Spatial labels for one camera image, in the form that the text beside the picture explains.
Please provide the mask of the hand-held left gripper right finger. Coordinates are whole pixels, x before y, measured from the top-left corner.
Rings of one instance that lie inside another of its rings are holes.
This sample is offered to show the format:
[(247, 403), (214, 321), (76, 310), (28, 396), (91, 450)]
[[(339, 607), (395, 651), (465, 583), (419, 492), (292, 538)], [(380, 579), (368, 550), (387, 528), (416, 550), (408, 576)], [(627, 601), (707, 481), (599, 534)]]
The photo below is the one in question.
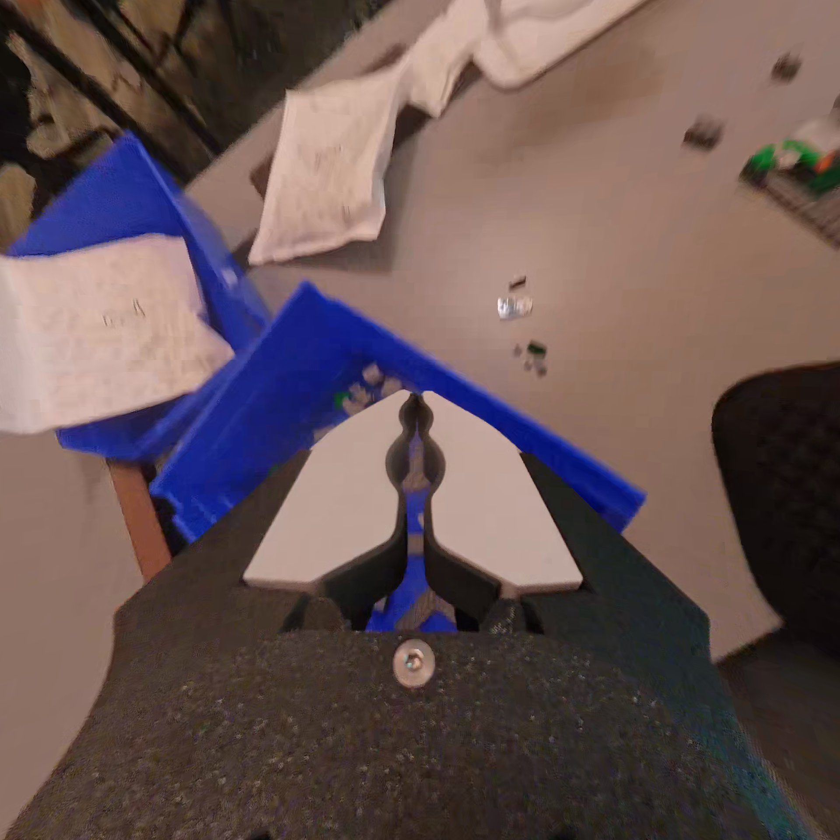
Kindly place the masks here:
[(443, 459), (424, 514), (447, 556), (498, 581), (504, 592), (575, 592), (583, 574), (522, 459), (488, 422), (435, 392), (429, 445)]

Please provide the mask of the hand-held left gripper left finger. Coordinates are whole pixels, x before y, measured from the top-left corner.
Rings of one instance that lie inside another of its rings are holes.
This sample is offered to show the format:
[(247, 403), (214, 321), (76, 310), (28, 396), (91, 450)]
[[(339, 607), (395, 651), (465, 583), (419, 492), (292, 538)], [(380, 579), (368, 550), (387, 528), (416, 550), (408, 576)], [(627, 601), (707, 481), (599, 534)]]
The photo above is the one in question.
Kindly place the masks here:
[(415, 395), (398, 391), (344, 420), (308, 451), (243, 580), (314, 592), (397, 534), (415, 435)]

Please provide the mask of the long blue plastic bin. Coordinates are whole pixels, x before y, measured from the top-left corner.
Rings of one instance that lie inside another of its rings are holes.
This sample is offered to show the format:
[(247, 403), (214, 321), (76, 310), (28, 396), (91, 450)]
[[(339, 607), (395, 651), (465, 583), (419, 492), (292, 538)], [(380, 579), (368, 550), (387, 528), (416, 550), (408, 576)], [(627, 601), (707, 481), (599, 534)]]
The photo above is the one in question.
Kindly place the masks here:
[(486, 421), (566, 481), (621, 532), (644, 493), (584, 451), (519, 414), (382, 326), (304, 281), (254, 346), (233, 364), (152, 482), (189, 543), (247, 498), (299, 452), (311, 453), (333, 398), (363, 363), (377, 363), (411, 392), (431, 391)]

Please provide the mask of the pile of small bricks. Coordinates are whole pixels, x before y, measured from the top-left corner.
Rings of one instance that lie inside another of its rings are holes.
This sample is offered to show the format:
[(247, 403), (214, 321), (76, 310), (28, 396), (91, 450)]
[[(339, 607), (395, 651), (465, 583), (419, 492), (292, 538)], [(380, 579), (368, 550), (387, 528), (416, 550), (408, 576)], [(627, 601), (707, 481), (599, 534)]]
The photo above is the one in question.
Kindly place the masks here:
[(319, 410), (311, 431), (312, 443), (318, 443), (345, 421), (405, 390), (405, 382), (400, 377), (386, 373), (376, 362), (356, 367), (332, 389), (324, 408)]

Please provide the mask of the brick build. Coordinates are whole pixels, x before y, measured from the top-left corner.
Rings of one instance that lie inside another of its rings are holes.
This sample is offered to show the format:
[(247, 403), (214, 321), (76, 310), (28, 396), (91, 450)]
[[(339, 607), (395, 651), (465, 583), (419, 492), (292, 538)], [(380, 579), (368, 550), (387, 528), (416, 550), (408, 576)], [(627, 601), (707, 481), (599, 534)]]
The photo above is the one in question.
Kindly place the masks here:
[(839, 100), (778, 143), (756, 150), (740, 180), (839, 246)]

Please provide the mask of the grey desk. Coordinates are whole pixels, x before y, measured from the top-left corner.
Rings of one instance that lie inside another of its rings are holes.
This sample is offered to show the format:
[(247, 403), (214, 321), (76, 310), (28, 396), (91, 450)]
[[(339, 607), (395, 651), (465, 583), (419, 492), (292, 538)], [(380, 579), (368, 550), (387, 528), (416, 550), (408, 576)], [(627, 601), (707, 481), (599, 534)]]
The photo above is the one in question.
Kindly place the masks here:
[(141, 467), (2, 435), (2, 837), (95, 704), (115, 613), (171, 557)]
[[(251, 272), (272, 310), (309, 279), (641, 487), (627, 537), (708, 614), (715, 659), (780, 620), (742, 555), (714, 405), (838, 359), (838, 250), (739, 173), (830, 110), (838, 36), (838, 2), (651, 2), (518, 91), (468, 85), (394, 153), (373, 244)], [(802, 68), (773, 84), (788, 51)], [(700, 115), (725, 123), (710, 151), (682, 143)], [(499, 320), (507, 296), (532, 314)], [(531, 340), (543, 378), (512, 355)]]

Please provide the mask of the black mesh office chair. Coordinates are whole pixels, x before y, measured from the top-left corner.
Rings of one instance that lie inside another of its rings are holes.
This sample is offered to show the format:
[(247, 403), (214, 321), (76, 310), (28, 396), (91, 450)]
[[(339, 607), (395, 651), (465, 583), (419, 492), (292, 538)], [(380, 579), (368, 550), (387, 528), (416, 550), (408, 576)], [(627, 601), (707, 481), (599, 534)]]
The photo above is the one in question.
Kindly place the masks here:
[(787, 631), (837, 658), (838, 361), (741, 380), (710, 430), (755, 584)]

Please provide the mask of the large white paper bag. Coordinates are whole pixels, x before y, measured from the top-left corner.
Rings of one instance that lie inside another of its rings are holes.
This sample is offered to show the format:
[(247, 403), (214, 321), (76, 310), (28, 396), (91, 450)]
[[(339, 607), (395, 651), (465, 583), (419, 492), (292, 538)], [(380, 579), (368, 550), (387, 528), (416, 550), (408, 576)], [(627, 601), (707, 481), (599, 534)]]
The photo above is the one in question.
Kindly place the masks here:
[(167, 403), (234, 358), (183, 238), (1, 258), (1, 428), (40, 434)]

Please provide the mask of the crumpled white paper bag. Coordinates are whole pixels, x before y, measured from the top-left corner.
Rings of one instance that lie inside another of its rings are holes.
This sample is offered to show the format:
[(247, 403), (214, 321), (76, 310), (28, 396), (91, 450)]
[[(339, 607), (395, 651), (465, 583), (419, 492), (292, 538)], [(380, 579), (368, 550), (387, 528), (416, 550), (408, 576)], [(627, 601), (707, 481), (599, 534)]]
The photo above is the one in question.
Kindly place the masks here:
[(385, 171), (407, 87), (399, 60), (361, 77), (287, 91), (250, 265), (379, 237)]

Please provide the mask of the small white paper bag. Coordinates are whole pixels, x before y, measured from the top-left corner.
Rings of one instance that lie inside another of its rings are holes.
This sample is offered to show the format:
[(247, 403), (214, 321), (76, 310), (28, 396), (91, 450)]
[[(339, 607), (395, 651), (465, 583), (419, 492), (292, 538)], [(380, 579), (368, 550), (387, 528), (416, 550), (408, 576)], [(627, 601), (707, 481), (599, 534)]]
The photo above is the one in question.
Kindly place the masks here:
[(500, 14), (501, 1), (450, 2), (406, 52), (406, 103), (438, 119)]

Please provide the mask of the white book stand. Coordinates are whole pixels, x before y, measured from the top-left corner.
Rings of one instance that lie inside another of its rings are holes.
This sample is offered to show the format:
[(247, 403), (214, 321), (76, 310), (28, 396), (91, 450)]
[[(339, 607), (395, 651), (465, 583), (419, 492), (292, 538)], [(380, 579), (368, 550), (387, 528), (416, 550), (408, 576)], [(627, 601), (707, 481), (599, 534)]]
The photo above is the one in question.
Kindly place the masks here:
[(534, 81), (645, 1), (487, 1), (488, 29), (472, 63), (501, 90)]

